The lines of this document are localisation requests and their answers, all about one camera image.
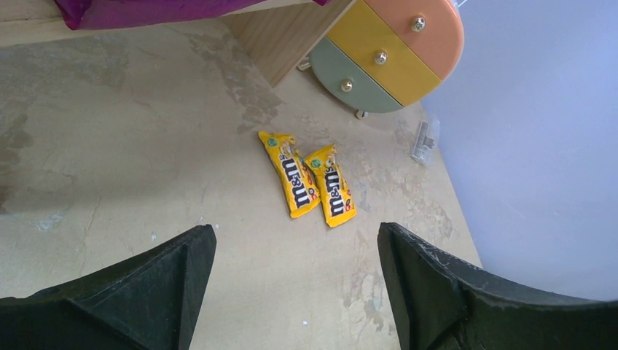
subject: gray-green drawer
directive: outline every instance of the gray-green drawer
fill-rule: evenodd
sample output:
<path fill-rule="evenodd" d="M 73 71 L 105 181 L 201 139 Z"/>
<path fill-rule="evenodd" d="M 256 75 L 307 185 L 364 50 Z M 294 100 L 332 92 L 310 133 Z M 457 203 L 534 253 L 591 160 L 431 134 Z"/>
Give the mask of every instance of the gray-green drawer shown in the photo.
<path fill-rule="evenodd" d="M 366 112 L 386 113 L 402 106 L 360 69 L 328 38 L 322 39 L 309 54 L 311 69 L 322 85 L 344 104 Z M 351 90 L 342 83 L 350 80 Z"/>

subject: floor stain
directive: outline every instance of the floor stain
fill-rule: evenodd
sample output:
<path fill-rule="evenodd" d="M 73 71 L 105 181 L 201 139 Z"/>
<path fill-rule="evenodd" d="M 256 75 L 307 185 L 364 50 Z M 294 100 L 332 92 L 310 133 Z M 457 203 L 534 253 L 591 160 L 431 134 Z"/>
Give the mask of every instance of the floor stain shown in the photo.
<path fill-rule="evenodd" d="M 11 187 L 6 185 L 0 185 L 0 215 L 8 213 L 7 210 L 4 208 L 4 204 L 9 200 L 11 192 Z"/>
<path fill-rule="evenodd" d="M 119 35 L 20 45 L 0 50 L 12 96 L 63 95 L 75 81 L 120 90 L 129 64 L 127 41 Z"/>
<path fill-rule="evenodd" d="M 384 313 L 388 308 L 384 308 L 384 278 L 377 269 L 370 268 L 371 264 L 365 256 L 373 248 L 369 247 L 369 241 L 360 230 L 356 231 L 354 247 L 358 251 L 358 260 L 349 288 L 345 289 L 343 307 L 350 315 L 352 335 L 360 339 L 365 330 L 371 329 L 371 324 L 375 326 L 372 328 L 375 332 L 384 330 L 387 318 Z"/>
<path fill-rule="evenodd" d="M 191 50 L 203 60 L 214 62 L 221 71 L 228 96 L 244 107 L 242 123 L 238 134 L 254 131 L 279 114 L 283 101 L 275 95 L 270 86 L 250 77 L 256 68 L 250 57 L 230 33 L 221 37 L 183 33 L 189 40 Z"/>
<path fill-rule="evenodd" d="M 49 232 L 50 230 L 56 228 L 58 224 L 62 222 L 65 215 L 66 215 L 66 211 L 62 211 L 62 212 L 58 212 L 56 214 L 50 215 L 49 217 L 46 217 L 45 219 L 39 221 L 36 224 L 36 228 L 38 228 L 39 231 L 41 232 Z"/>
<path fill-rule="evenodd" d="M 395 128 L 395 140 L 397 144 L 412 145 L 414 142 L 414 133 L 410 130 L 407 121 L 402 118 L 397 118 L 397 127 Z"/>
<path fill-rule="evenodd" d="M 328 144 L 337 143 L 332 131 L 310 113 L 298 112 L 293 109 L 286 109 L 285 113 L 290 119 L 302 123 L 305 132 L 297 135 L 296 141 L 298 148 L 305 150 L 307 155 Z"/>
<path fill-rule="evenodd" d="M 427 237 L 429 243 L 441 246 L 456 234 L 453 221 L 438 203 L 417 197 L 410 200 L 408 209 L 410 215 L 403 225 L 412 232 Z"/>
<path fill-rule="evenodd" d="M 28 120 L 25 113 L 21 113 L 9 120 L 9 116 L 2 120 L 0 126 L 0 176 L 7 174 L 20 161 L 19 150 L 32 146 L 34 140 L 23 128 Z"/>
<path fill-rule="evenodd" d="M 352 188 L 356 206 L 367 213 L 371 212 L 371 205 L 367 202 L 367 186 L 363 182 L 354 182 Z"/>

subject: orange drawer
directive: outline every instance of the orange drawer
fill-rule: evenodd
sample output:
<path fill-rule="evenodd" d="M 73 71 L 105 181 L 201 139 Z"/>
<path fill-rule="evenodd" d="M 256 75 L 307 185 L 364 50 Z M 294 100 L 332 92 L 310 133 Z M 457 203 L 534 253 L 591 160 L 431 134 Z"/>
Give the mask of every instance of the orange drawer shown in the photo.
<path fill-rule="evenodd" d="M 365 1 L 355 2 L 326 36 L 402 106 L 442 82 Z M 387 55 L 382 64 L 380 53 Z"/>
<path fill-rule="evenodd" d="M 455 68 L 464 48 L 464 27 L 450 0 L 365 0 L 412 51 L 440 78 Z M 414 19 L 425 28 L 412 30 Z"/>

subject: drawer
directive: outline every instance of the drawer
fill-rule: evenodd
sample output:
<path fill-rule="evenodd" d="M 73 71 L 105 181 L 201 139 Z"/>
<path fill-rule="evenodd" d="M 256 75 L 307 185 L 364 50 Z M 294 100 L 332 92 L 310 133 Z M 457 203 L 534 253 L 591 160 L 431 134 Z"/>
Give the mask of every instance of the drawer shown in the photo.
<path fill-rule="evenodd" d="M 451 0 L 365 0 L 440 79 L 455 68 L 464 48 L 464 27 Z M 417 17 L 421 31 L 412 30 Z"/>
<path fill-rule="evenodd" d="M 384 89 L 373 81 L 348 56 L 327 38 L 309 54 L 311 69 L 322 85 L 344 104 L 366 112 L 386 113 L 401 109 Z M 344 92 L 341 84 L 350 80 L 352 90 Z"/>
<path fill-rule="evenodd" d="M 440 78 L 362 0 L 358 0 L 327 34 L 402 106 L 420 100 L 440 84 Z M 383 65 L 378 53 L 388 56 Z"/>

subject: yellow drawer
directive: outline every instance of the yellow drawer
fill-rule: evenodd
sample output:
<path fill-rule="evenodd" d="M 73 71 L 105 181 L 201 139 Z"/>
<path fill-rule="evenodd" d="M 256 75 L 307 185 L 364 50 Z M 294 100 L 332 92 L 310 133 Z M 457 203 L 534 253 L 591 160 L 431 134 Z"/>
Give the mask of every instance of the yellow drawer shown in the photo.
<path fill-rule="evenodd" d="M 402 106 L 420 100 L 441 82 L 362 0 L 352 5 L 327 36 Z M 381 65 L 375 61 L 380 53 L 386 54 Z"/>

